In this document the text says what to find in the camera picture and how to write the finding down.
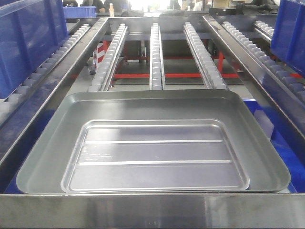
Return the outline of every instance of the conveyor rack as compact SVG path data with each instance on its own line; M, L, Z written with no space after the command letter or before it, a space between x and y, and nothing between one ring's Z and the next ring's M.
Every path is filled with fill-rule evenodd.
M170 19L172 26L168 29L165 25L168 25L169 18L81 19L82 24L89 24L91 28L37 87L28 93L23 103L1 126L2 187L10 183L23 162L26 153L22 155L21 152L26 151L25 148L30 148L36 141L34 126L43 119L46 111L54 111L57 108L73 83L73 76L80 72L99 40L102 37L112 38L114 34L107 31L117 31L122 23L128 27L126 40L149 40L149 30L153 23L158 23L163 39L185 39L183 27L186 22L193 25L200 39L212 38L226 59L233 63L232 66L264 107L265 112L270 117L275 115L275 119L278 119L278 122L274 122L276 128L284 133L289 145L294 146L294 151L302 158L305 138L299 122L300 117L304 117L304 104L296 97L293 89L287 88L289 84L280 82L272 69L258 61L255 53L242 47L239 41L221 26L224 21L228 21L243 31L243 38L259 38L261 35L253 32L254 22L263 21L270 24L271 16L242 16L244 20L240 20L241 16L218 17L215 20L209 16L202 18L202 15L192 14ZM272 94L272 90L282 95ZM304 194L1 194L0 205L1 227L6 228L305 227Z

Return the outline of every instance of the metal rail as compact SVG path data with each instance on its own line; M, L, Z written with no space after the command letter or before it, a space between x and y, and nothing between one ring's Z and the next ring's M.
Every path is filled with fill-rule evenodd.
M184 33L206 87L208 89L228 89L210 54L189 22L184 25Z
M149 89L164 90L165 74L163 64L162 40L160 27L157 23L152 25L150 40L150 74Z
M125 24L121 24L88 88L89 92L108 91L124 47L126 34L127 27Z
M213 17L204 16L213 41L293 151L305 163L305 105L249 49Z
M274 29L272 26L269 26L265 22L262 21L256 21L255 24L255 31L257 31L259 34L261 34L262 38L264 38L266 41L271 43L272 36Z

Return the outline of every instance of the gravity roller rail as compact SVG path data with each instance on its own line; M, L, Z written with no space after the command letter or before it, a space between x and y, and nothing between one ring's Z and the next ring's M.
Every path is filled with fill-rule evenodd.
M165 89L162 40L160 27L157 23L152 25L151 30L149 89Z
M225 23L224 28L211 16L203 16L203 22L226 60L304 163L305 104L296 93L301 88L233 25Z
M255 26L254 30L257 31L259 34L261 34L261 36L266 41L271 43L273 32L274 32L274 28L272 26L269 26L265 22L262 22L262 21L255 21L254 26Z
M228 89L194 27L186 22L184 33L203 81L208 89Z
M127 26L121 24L107 50L98 72L88 88L89 92L108 91L116 65L122 53L127 35Z

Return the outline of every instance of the metal tray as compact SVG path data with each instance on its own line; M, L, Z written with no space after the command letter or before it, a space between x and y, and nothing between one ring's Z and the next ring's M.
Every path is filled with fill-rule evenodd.
M68 163L65 192L245 190L246 176L216 120L85 124Z
M226 90L73 94L16 179L26 193L276 192L289 181L241 98Z

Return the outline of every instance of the blue plastic crate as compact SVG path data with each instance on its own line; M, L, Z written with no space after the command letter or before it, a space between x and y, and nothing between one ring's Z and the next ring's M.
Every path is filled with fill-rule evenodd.
M0 98L6 98L68 37L61 0L0 7Z
M95 18L95 6L64 7L65 18Z
M18 0L0 0L0 6L4 6L6 4L10 4L15 1L18 1Z
M281 0L272 52L305 77L305 0Z

